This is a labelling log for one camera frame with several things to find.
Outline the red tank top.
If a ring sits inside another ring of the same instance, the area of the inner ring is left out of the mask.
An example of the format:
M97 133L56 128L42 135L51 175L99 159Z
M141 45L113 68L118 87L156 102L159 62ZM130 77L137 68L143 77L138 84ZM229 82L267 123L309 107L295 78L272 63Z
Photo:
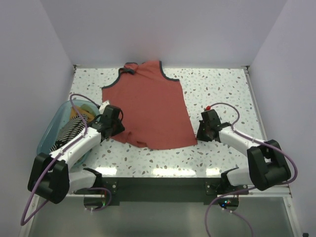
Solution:
M126 63L102 87L102 100L123 111L125 130L113 136L118 142L153 150L197 144L181 83L165 75L161 61Z

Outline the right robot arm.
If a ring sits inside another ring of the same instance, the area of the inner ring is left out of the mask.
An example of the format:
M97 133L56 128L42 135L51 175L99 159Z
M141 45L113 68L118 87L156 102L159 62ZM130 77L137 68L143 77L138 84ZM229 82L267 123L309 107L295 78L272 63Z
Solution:
M201 113L197 139L216 141L231 146L246 156L247 168L233 168L221 174L220 189L231 194L238 186L253 185L264 191L291 178L291 171L280 145L275 140L256 140L222 123L215 110Z

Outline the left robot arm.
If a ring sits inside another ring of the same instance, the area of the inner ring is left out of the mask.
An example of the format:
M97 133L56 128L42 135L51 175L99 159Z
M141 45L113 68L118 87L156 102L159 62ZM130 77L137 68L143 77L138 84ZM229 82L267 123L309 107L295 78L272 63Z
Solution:
M71 173L71 168L89 150L103 140L113 137L125 130L123 112L113 105L106 105L102 114L87 123L83 116L79 122L83 128L75 125L79 131L76 136L58 149L35 157L28 190L34 195L54 203L60 203L67 194L87 189L96 194L102 189L102 174L91 168Z

